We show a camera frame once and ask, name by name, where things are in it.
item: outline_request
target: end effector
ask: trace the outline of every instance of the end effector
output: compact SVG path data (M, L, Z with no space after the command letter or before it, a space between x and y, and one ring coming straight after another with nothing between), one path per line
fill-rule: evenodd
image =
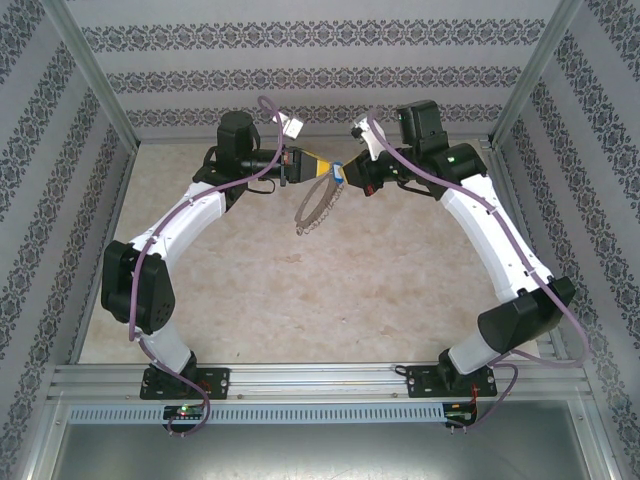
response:
M280 114L285 134L297 137L302 121L297 117ZM269 165L276 150L261 148L261 139L253 118L246 112L232 111L220 119L217 131L218 144L207 151L202 167L193 176L194 182L222 185L249 177ZM297 147L284 146L280 159L261 180L279 180L284 187L287 182L300 183L314 179L330 168L330 162L311 152ZM227 209L247 190L246 184L225 191Z
M449 146L448 135L442 128L438 105L434 101L411 103L398 107L396 111L402 143L409 145L397 151L412 163L427 173L458 185L473 175L486 174L484 163L471 145ZM373 136L366 115L354 122L351 134L365 142L367 150L343 167L349 185L362 188L366 196L371 196L385 182L395 182L404 188L408 182L415 181L426 187L428 195L436 200L444 195L446 188L417 176L385 150Z

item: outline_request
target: black joint motor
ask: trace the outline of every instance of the black joint motor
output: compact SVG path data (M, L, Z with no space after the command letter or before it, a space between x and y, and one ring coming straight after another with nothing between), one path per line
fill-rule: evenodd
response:
M260 148L260 135L253 118L246 112L225 113L220 119L217 141L218 144L207 151L202 167L193 176L194 182L218 186L249 177L266 168L276 154L276 150ZM315 157L300 148L283 147L276 164L260 180L279 180L284 187L287 182L299 183L315 177ZM227 210L247 187L243 184L225 190Z
M140 252L132 244L113 241L104 252L101 304L121 323L129 323L133 271ZM160 255L146 255L140 271L136 326L151 335L171 318L176 297L167 265Z
M460 185L462 180L487 169L475 149L467 144L449 146L447 132L442 128L438 105L432 100L410 103L397 108L397 118L402 143L408 147L397 151L425 172L443 180ZM362 130L354 128L351 134L359 137ZM404 187L410 181L427 187L428 194L440 200L447 191L445 187L429 182L416 175L388 152L382 152L376 161L368 151L344 167L350 185L359 186L366 196L373 195L389 181ZM416 189L405 190L420 193Z

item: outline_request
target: white robotic arm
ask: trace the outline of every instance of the white robotic arm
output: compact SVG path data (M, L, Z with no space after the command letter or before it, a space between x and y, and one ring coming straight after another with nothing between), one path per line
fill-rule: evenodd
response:
M224 193L213 192L193 201L196 195L210 188L211 185L204 182L189 185L183 198L171 210L185 201L191 202L191 205L171 219L162 233L154 239L154 243L147 253L147 255L159 255L164 260L169 274L186 248L207 226L225 212ZM153 235L153 232L168 214L169 212L145 233L138 235L131 241L135 250L141 251L143 249L149 237ZM180 338L172 320L167 321L162 328L153 333L146 334L140 327L136 327L136 332L138 333L137 338L144 341L146 348L153 356L174 372L181 372L191 358L191 350Z
M501 305L480 314L476 330L441 354L442 376L460 379L557 325L561 312L534 280L533 272L565 305L575 289L566 277L555 280L525 243L500 204L486 167L473 147L468 144L449 147L434 102L399 107L398 113L403 142L410 147L387 151L390 146L384 144L380 127L376 125L378 132L374 135L368 119L359 118L354 122L352 134L367 143L369 155L356 157L351 165L344 167L344 172L347 182L360 186L367 196L373 195L385 182L395 181L406 190L442 201L484 263ZM400 162L399 155L406 161ZM428 175L418 175L416 168L409 167L418 167ZM405 184L411 180L426 186L428 191L407 188ZM447 185L462 186L468 194ZM474 194L485 200L485 206L472 198ZM491 205L491 211L487 211L487 204ZM504 220L506 230L530 266L523 265L497 215Z

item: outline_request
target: black mounting bracket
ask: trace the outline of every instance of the black mounting bracket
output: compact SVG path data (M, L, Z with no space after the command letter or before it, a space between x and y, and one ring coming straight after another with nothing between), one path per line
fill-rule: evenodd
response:
M202 396L192 388L186 387L182 382L174 381L168 374L149 367L142 376L140 398L142 400L199 400ZM210 400L226 400L229 392L231 370L228 368L201 368L197 367L193 382L201 387Z
M464 376L464 381L452 387L445 384L437 365L397 365L395 372L406 378L409 398L471 397L474 390L477 397L495 397L498 394L493 370L489 367Z

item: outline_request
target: patterned wallpaper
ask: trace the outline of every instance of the patterned wallpaper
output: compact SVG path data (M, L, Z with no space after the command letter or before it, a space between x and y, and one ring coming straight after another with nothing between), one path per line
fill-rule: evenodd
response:
M0 479L69 360L129 154L35 0L0 3Z
M310 135L346 135L372 107L395 123L395 106L424 98L441 104L450 132L487 134L557 3L68 4L138 136L151 140L210 138L225 111L254 114L263 91Z
M536 250L577 286L586 370L625 478L640 478L638 13L585 2L502 145Z

